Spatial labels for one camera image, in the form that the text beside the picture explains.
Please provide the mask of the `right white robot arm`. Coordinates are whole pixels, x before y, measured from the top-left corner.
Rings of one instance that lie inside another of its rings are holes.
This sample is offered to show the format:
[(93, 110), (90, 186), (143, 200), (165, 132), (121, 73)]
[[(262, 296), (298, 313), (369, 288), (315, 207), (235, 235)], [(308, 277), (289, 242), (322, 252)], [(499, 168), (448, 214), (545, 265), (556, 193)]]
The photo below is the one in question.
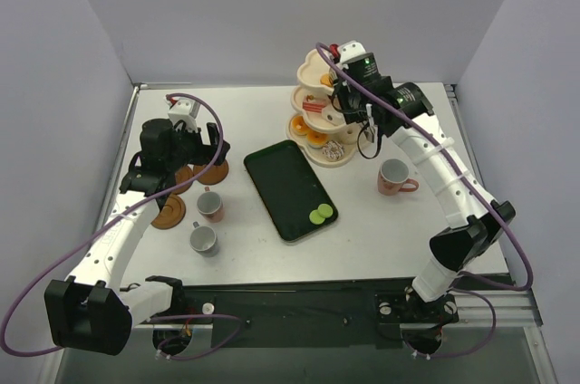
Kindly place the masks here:
[(415, 320), (425, 320), (465, 268), (497, 242), (516, 212), (509, 202), (499, 203), (479, 184), (417, 84), (393, 86), (390, 77), (373, 76), (368, 85), (378, 93), (368, 97), (335, 77), (331, 102), (347, 120), (375, 127), (378, 138), (389, 139), (407, 155), (447, 221), (430, 239), (430, 260), (404, 298), (406, 313)]

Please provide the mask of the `sprinkled white donut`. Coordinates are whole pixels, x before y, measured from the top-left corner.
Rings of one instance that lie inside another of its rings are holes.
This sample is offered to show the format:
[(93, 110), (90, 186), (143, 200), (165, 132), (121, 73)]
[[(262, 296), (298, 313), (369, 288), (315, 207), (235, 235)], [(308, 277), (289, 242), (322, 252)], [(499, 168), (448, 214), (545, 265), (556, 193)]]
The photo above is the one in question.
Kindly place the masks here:
[(321, 153), (326, 161), (338, 162), (344, 158), (345, 148), (339, 141), (329, 140), (321, 148)]

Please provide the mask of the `pink strawberry cake slice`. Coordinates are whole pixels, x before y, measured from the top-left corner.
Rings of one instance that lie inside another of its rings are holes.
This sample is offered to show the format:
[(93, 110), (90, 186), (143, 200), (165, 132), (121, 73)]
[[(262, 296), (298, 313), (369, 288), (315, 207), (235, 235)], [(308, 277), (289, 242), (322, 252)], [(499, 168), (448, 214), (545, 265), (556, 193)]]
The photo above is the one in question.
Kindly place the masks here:
[(302, 100), (302, 109), (307, 112), (321, 114), (328, 105), (328, 100), (316, 98), (313, 95), (305, 95)]

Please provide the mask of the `white block cake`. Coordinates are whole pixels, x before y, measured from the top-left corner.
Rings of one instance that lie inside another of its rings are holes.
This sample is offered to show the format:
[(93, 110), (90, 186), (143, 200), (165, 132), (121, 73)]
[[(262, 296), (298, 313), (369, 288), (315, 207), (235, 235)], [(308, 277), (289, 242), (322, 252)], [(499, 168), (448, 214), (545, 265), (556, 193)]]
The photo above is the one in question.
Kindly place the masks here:
[(334, 126), (342, 126), (345, 123), (344, 116), (341, 112), (335, 109), (331, 104), (325, 106), (321, 110), (321, 116), (324, 120), (333, 124)]

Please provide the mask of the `orange glazed donut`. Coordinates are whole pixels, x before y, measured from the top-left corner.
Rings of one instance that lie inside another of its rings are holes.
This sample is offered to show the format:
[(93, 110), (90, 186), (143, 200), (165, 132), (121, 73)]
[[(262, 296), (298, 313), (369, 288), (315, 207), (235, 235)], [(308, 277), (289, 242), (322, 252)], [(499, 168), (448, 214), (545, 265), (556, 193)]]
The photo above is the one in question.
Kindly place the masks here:
[(291, 120), (291, 131), (297, 136), (305, 136), (309, 133), (310, 128), (302, 116), (296, 115)]

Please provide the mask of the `orange white blue donut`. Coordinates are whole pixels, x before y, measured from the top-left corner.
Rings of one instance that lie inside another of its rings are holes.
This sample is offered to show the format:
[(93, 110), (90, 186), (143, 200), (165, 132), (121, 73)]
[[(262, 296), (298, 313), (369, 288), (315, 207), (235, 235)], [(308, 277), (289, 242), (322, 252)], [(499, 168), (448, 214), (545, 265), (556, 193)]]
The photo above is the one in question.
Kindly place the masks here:
[(313, 149), (321, 149), (328, 142), (328, 136), (321, 132), (310, 130), (306, 134), (306, 143)]

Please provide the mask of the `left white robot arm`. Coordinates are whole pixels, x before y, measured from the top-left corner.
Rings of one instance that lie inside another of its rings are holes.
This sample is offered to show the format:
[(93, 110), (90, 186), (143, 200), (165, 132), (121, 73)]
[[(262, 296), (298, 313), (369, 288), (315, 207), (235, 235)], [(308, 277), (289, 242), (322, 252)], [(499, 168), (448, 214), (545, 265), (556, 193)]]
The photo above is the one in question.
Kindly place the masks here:
[(102, 233), (63, 281), (52, 280), (44, 302), (53, 342), (63, 348), (117, 355), (131, 330), (151, 318), (177, 322), (187, 309), (181, 280), (152, 275), (134, 289), (121, 289), (134, 251), (169, 194), (177, 172), (187, 165), (224, 161), (228, 144), (220, 125), (207, 125), (209, 142), (199, 130), (178, 129), (168, 119), (146, 121), (140, 151), (130, 161), (120, 192)]

